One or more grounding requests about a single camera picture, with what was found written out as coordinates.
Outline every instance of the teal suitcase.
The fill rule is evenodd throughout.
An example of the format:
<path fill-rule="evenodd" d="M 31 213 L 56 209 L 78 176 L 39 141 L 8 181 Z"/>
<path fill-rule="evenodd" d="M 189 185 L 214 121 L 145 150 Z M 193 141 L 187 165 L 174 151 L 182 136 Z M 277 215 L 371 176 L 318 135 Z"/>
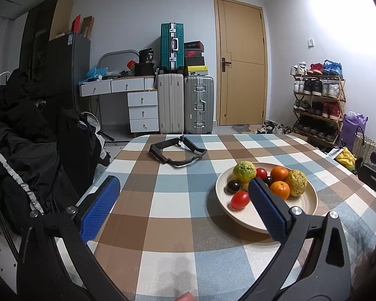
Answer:
<path fill-rule="evenodd" d="M 184 69 L 184 25 L 161 24 L 161 69 L 178 72 Z"/>

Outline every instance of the orange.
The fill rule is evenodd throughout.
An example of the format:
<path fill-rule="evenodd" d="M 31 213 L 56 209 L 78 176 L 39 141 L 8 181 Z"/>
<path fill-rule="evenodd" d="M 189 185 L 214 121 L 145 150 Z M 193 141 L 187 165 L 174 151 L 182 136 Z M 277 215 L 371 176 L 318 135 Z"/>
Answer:
<path fill-rule="evenodd" d="M 283 200 L 286 200 L 290 195 L 290 186 L 283 181 L 273 182 L 270 186 L 270 190 L 273 194 L 280 196 Z"/>
<path fill-rule="evenodd" d="M 276 166 L 273 167 L 273 169 L 270 172 L 270 176 L 273 179 L 273 181 L 285 181 L 287 178 L 287 175 L 289 173 L 289 170 L 282 166 Z"/>

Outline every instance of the purple bag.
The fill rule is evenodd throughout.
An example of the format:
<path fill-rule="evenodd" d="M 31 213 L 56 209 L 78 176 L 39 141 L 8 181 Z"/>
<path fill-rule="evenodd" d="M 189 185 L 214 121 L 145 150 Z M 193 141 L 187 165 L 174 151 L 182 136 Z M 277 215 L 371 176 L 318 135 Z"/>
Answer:
<path fill-rule="evenodd" d="M 360 125 L 365 132 L 366 122 L 368 117 L 364 118 L 362 114 L 356 114 L 350 111 L 348 114 L 344 114 L 343 125 L 340 139 L 346 144 L 349 151 L 352 152 L 354 146 L 354 140 L 356 135 L 356 129 Z"/>

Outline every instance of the screw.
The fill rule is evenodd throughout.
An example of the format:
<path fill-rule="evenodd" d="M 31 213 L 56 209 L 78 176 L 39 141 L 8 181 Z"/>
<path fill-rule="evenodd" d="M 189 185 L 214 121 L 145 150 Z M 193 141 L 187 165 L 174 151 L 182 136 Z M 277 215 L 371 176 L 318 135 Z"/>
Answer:
<path fill-rule="evenodd" d="M 67 207 L 66 212 L 67 212 L 67 214 L 70 214 L 70 215 L 75 214 L 76 207 L 75 206 L 69 206 L 69 207 Z"/>
<path fill-rule="evenodd" d="M 33 210 L 33 211 L 31 211 L 31 212 L 29 213 L 29 217 L 31 217 L 31 218 L 38 217 L 38 213 L 39 213 L 39 211 L 37 211 L 37 210 L 35 209 L 35 210 Z"/>
<path fill-rule="evenodd" d="M 329 213 L 329 215 L 330 215 L 330 217 L 331 218 L 338 218 L 338 214 L 337 214 L 337 212 L 336 211 L 334 211 L 334 210 L 332 210 L 330 213 Z"/>
<path fill-rule="evenodd" d="M 301 215 L 302 214 L 302 209 L 299 208 L 298 206 L 294 206 L 294 207 L 291 208 L 291 212 L 294 215 Z"/>

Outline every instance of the fruit bowl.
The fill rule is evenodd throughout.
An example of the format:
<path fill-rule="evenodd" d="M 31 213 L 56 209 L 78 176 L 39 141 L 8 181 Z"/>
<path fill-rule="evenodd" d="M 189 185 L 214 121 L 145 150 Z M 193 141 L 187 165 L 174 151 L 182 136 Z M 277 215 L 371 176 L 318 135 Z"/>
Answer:
<path fill-rule="evenodd" d="M 268 175 L 270 175 L 270 171 L 273 167 L 277 166 L 277 164 L 271 163 L 253 162 L 253 164 L 256 167 L 264 168 Z M 230 206 L 233 194 L 226 190 L 226 186 L 233 176 L 233 168 L 234 167 L 231 167 L 225 170 L 216 181 L 216 195 L 221 207 L 233 220 L 242 226 L 260 233 L 267 233 L 265 225 L 251 202 L 242 210 L 235 210 Z M 288 207 L 298 206 L 306 214 L 314 215 L 316 208 L 318 207 L 318 196 L 315 188 L 308 181 L 308 186 L 306 187 L 305 192 L 299 197 L 288 197 L 286 204 Z"/>

